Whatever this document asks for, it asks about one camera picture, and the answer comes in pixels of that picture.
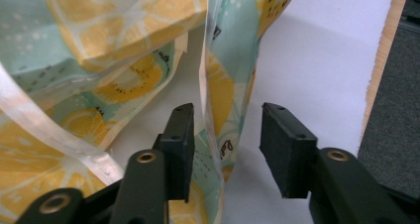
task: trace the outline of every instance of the lemon print fabric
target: lemon print fabric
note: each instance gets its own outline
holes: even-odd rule
[[[104,122],[100,111],[96,108],[81,109],[69,113],[61,123],[61,127],[74,136],[97,146],[115,122]]]
[[[229,178],[236,159],[239,139],[251,98],[260,42],[266,28],[281,14],[290,0],[221,0],[210,13],[207,29],[206,72],[213,129],[224,178]],[[219,74],[220,85],[213,80]],[[232,84],[220,77],[229,78]]]
[[[127,102],[151,92],[162,79],[163,72],[153,55],[136,61],[125,72],[93,93],[110,102]]]
[[[214,130],[219,135],[231,113],[234,103],[234,81],[214,56],[210,56],[208,66],[208,86],[213,114]]]
[[[170,219],[174,224],[207,224],[204,194],[196,183],[191,183],[188,203],[183,200],[169,202]]]
[[[280,16],[289,2],[290,0],[257,0],[260,13],[259,37]]]
[[[12,121],[0,127],[0,222],[14,223],[36,198],[58,187],[85,196],[105,185],[79,161],[46,146]]]
[[[199,25],[206,0],[47,0],[65,42],[86,69],[142,55]]]

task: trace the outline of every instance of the kiwi print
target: kiwi print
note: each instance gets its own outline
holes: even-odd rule
[[[261,37],[265,30],[281,12],[290,0],[257,0],[257,8],[260,11],[260,27],[258,37]]]
[[[111,83],[93,90],[93,93],[110,103],[127,102],[151,92],[161,81],[162,75],[155,57],[148,55],[131,65]]]

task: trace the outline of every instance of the gray carpet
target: gray carpet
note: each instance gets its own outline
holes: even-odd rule
[[[420,18],[407,0],[403,16]],[[379,183],[420,197],[420,33],[400,22],[373,103],[359,160]]]

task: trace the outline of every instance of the lemon slice print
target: lemon slice print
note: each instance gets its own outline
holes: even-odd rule
[[[234,103],[234,81],[215,56],[209,57],[206,67],[214,131],[219,135],[231,114]]]
[[[174,224],[208,223],[203,201],[202,191],[196,183],[191,182],[188,203],[183,200],[169,202],[170,219]]]
[[[225,182],[227,182],[229,180],[229,177],[231,176],[232,170],[233,169],[230,168],[230,167],[222,168],[223,179],[225,180]]]
[[[277,19],[289,0],[257,0],[257,9],[260,14],[260,27],[258,37]]]
[[[93,93],[111,103],[127,102],[151,92],[163,76],[153,55],[141,58],[111,83]]]
[[[79,64],[103,70],[197,26],[206,0],[47,0]]]
[[[14,223],[36,198],[53,189],[75,187],[90,195],[105,186],[83,164],[13,122],[0,127],[0,136],[0,222]]]
[[[98,146],[113,124],[105,123],[95,108],[86,108],[69,113],[61,122],[61,127],[89,144]]]

